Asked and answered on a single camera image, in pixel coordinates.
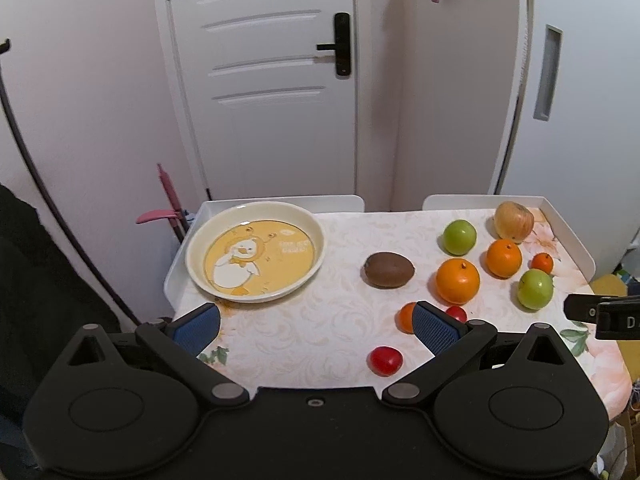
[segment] black cable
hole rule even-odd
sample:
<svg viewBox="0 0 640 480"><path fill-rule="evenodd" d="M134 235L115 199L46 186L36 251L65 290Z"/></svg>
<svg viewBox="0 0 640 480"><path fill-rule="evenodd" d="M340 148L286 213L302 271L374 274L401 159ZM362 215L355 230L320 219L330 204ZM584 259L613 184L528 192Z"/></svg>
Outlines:
<svg viewBox="0 0 640 480"><path fill-rule="evenodd" d="M4 54L11 48L11 42L6 40L4 43L0 44L0 54ZM2 80L2 70L0 69L0 102L2 102L2 109L4 110L4 114L6 116L6 120L9 123L9 128L11 129L11 133L14 136L14 140L16 145L18 146L18 150L20 151L20 155L22 156L22 160L24 161L25 166L27 166L27 170L31 174L31 177L38 188L38 191L42 195L44 202L49 207L53 218L56 219L56 222L62 229L62 232L65 234L66 238L68 238L69 243L76 250L78 255L84 264L89 268L91 273L95 276L95 279L104 287L104 290L111 296L115 304L120 308L120 310L130 319L135 325L140 324L140 320L136 317L136 315L131 311L131 309L127 306L124 300L118 295L118 293L113 290L113 287L104 279L104 276L100 273L94 263L89 258L89 255L84 251L78 239L74 236L69 225L65 222L62 214L60 213L56 203L53 202L49 191L47 191L47 187L45 186L36 165L29 154L29 150L27 149L27 145L24 143L24 139L22 138L22 134L18 129L18 123L15 120L14 112L11 109L11 105L9 104L9 98L6 94L6 88L4 87L4 81Z"/></svg>

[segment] kiwi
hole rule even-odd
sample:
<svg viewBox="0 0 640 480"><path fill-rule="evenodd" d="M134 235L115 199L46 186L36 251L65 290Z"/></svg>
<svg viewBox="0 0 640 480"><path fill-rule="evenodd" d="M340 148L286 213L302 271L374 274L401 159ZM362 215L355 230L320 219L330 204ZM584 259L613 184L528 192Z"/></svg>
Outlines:
<svg viewBox="0 0 640 480"><path fill-rule="evenodd" d="M396 253L374 253L364 262L363 269L371 285L384 288L403 286L415 273L414 264Z"/></svg>

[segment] cartoon duck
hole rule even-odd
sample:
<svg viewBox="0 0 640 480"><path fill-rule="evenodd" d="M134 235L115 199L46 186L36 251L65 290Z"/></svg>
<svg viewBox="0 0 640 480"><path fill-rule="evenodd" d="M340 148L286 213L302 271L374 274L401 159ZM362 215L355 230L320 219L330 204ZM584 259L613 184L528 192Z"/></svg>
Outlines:
<svg viewBox="0 0 640 480"><path fill-rule="evenodd" d="M252 276L260 276L254 261L262 256L264 242L257 236L235 238L225 248L225 254L213 268L213 283L221 288L232 288L232 294L244 296L249 291L244 284Z"/></svg>

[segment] green apple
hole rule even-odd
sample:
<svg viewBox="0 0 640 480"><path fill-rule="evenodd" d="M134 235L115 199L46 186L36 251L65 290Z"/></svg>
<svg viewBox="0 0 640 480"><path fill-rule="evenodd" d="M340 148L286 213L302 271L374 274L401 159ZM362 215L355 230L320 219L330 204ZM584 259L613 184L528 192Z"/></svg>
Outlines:
<svg viewBox="0 0 640 480"><path fill-rule="evenodd" d="M554 282L546 272L529 269L518 282L518 299L528 309L547 306L554 294Z"/></svg>
<svg viewBox="0 0 640 480"><path fill-rule="evenodd" d="M454 220L444 229L442 244L455 256L467 254L476 244L476 229L466 220Z"/></svg>

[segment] orange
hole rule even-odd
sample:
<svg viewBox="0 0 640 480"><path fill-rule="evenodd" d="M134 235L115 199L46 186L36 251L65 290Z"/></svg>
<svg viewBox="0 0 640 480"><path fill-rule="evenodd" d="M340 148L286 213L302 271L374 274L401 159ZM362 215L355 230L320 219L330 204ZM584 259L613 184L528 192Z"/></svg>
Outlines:
<svg viewBox="0 0 640 480"><path fill-rule="evenodd" d="M463 304L478 293L480 274L471 262L464 258L452 258L438 269L436 288L444 301Z"/></svg>
<svg viewBox="0 0 640 480"><path fill-rule="evenodd" d="M398 311L398 315L396 317L396 325L402 332L407 334L414 333L414 323L412 321L414 306L415 301L413 303L407 303Z"/></svg>
<svg viewBox="0 0 640 480"><path fill-rule="evenodd" d="M486 266L499 278L510 278L521 265L522 253L512 240L496 240L486 252Z"/></svg>
<svg viewBox="0 0 640 480"><path fill-rule="evenodd" d="M554 259L547 253L538 253L531 261L531 268L551 274L551 271L554 270Z"/></svg>

